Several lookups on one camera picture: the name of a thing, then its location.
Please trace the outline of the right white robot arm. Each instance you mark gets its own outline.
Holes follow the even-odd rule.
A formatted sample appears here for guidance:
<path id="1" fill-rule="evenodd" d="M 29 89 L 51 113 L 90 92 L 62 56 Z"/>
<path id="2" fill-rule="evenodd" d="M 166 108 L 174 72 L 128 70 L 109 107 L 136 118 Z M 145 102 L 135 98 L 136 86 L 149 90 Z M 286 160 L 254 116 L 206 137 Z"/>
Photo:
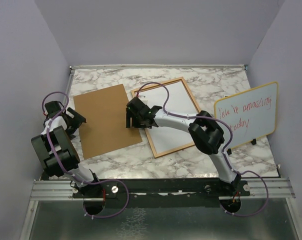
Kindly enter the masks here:
<path id="1" fill-rule="evenodd" d="M 151 129 L 170 128 L 190 134 L 196 148 L 208 155 L 220 179 L 220 189 L 231 196 L 239 189 L 241 175 L 234 169 L 225 151 L 224 131 L 208 112 L 196 115 L 179 115 L 166 112 L 161 106 L 149 107 L 138 97 L 126 105 L 126 127 Z"/>

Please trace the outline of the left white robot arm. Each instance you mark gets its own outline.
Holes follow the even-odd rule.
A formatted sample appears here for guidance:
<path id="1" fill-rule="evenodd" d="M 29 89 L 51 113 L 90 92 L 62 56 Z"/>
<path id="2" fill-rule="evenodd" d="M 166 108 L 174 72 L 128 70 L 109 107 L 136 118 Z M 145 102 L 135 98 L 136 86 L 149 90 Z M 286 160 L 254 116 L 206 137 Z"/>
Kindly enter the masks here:
<path id="1" fill-rule="evenodd" d="M 74 182 L 78 191 L 97 197 L 102 190 L 95 173 L 81 165 L 80 157 L 72 144 L 75 131 L 87 120 L 60 101 L 44 104 L 47 113 L 44 130 L 31 139 L 31 144 L 44 172 L 50 177 L 66 177 Z"/>

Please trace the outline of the yellow rimmed whiteboard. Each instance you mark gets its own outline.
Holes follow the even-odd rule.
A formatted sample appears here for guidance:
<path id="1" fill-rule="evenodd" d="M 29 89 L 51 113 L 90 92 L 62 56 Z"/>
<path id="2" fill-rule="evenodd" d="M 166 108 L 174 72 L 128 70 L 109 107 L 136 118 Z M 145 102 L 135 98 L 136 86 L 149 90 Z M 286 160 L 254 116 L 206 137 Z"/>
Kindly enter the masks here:
<path id="1" fill-rule="evenodd" d="M 270 82 L 217 100 L 214 115 L 231 128 L 233 138 L 228 149 L 273 133 L 277 125 L 279 85 Z"/>

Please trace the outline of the aluminium rail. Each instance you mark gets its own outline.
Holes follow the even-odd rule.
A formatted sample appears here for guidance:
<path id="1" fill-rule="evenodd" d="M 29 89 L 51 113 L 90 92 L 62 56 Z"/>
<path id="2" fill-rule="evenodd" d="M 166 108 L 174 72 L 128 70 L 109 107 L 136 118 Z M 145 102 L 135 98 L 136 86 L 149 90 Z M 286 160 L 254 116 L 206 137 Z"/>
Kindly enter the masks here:
<path id="1" fill-rule="evenodd" d="M 241 199 L 264 199 L 266 190 L 268 197 L 272 198 L 295 198 L 291 182 L 286 178 L 266 178 L 264 182 L 256 178 L 245 178 L 249 186 L 249 195 L 240 194 Z M 68 180 L 37 180 L 33 183 L 31 201 L 98 201 L 98 198 L 75 198 L 72 187 Z"/>

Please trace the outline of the black mounting base plate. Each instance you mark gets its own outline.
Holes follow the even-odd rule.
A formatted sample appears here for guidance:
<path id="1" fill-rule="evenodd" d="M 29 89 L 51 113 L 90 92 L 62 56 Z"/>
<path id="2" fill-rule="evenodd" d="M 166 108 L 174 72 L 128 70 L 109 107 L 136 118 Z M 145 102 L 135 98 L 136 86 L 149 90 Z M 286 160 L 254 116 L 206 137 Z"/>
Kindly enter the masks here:
<path id="1" fill-rule="evenodd" d="M 236 186 L 227 186 L 219 178 L 159 178 L 121 179 L 87 185 L 72 195 L 89 206 L 108 209 L 126 208 L 218 208 L 221 200 L 230 200 L 236 194 L 248 197 L 239 180 Z"/>

